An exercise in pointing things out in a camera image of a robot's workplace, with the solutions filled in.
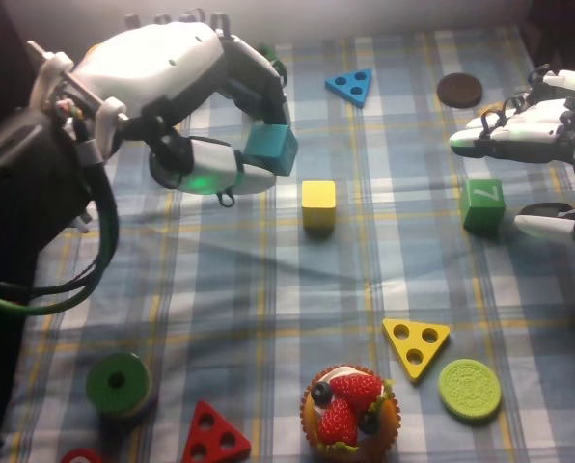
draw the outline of robotic hand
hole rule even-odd
[[[200,20],[185,14],[171,22],[164,14],[146,27],[129,15],[128,30],[96,46],[75,69],[65,53],[29,42],[43,63],[28,107],[0,125],[1,311],[58,313],[94,291],[118,245],[118,211],[103,165],[122,140],[149,145],[151,174],[160,185],[216,194],[224,206],[233,204],[233,195],[275,184],[272,172],[229,144],[182,137],[173,129],[214,92],[264,123],[289,124],[277,70],[231,34],[224,14],[214,14],[208,26],[199,12]],[[223,203],[223,194],[230,204]],[[71,223],[83,229],[89,201],[96,203],[100,239],[87,269],[57,286],[2,282]],[[10,302],[76,290],[47,306]]]
[[[558,160],[575,172],[575,72],[545,66],[528,80],[530,92],[507,99],[502,110],[487,111],[453,134],[452,151],[532,164]],[[529,205],[514,221],[528,234],[575,243],[575,208],[569,204]]]

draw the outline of white wall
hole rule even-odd
[[[319,41],[355,35],[480,27],[521,20],[531,0],[5,0],[24,41],[65,51],[74,61],[124,30],[123,17],[143,24],[202,7],[229,15],[233,33],[251,44]]]

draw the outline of plaid tablecloth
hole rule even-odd
[[[193,409],[204,399],[251,440],[250,461],[312,461],[298,418],[320,370],[355,363],[392,377],[402,428],[400,462],[575,462],[575,250],[512,225],[524,205],[575,204],[561,164],[467,160],[449,136],[479,109],[452,110],[438,80],[466,71],[482,105],[526,86],[531,64],[513,29],[438,32],[283,46],[293,129],[291,177],[238,198],[155,185],[148,149],[110,162],[121,242],[93,297],[64,314],[29,319],[2,430],[1,462],[52,463],[93,448],[107,463],[179,462]],[[324,89],[324,78],[372,68],[363,110]],[[249,123],[211,98],[183,133],[244,147]],[[503,182],[507,217],[496,239],[460,224],[466,178]],[[337,183],[338,223],[326,241],[302,231],[299,185]],[[96,223],[64,232],[42,255],[40,283],[64,281],[96,252]],[[452,327],[450,344],[420,386],[385,339],[385,317]],[[99,433],[86,375],[127,351],[148,365],[158,405],[118,442]],[[441,368],[474,358],[497,372],[502,411],[486,426],[452,418],[437,392]]]

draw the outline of yellow cube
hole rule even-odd
[[[303,226],[305,229],[333,229],[335,227],[334,181],[303,181]]]

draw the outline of tablecloth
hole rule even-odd
[[[314,461],[298,416],[303,390],[322,369],[353,363],[395,381],[402,427],[389,460],[575,462],[575,250],[512,224],[527,204],[575,204],[575,177],[562,164],[453,155],[449,136],[479,108],[453,110],[435,96],[455,71],[481,81],[482,105],[525,89],[531,64],[518,33],[363,37],[277,53],[300,144],[291,176],[225,209],[160,188],[148,149],[123,147],[108,166],[118,252],[90,300],[28,320],[0,461],[51,463],[91,448],[107,463],[179,462],[200,399],[250,439],[250,461]],[[324,89],[325,78],[359,68],[373,70],[362,110]],[[217,95],[180,130],[242,149],[249,126]],[[507,214],[499,235],[483,239],[462,229],[458,198],[467,178],[490,177],[503,183]],[[302,231],[299,185],[311,179],[337,185],[325,241]],[[50,244],[38,283],[91,261],[91,228]],[[385,317],[452,328],[418,386],[382,333]],[[158,403],[112,442],[85,380],[116,351],[146,363]],[[504,401],[489,425],[456,421],[439,399],[438,375],[459,358],[500,379]]]

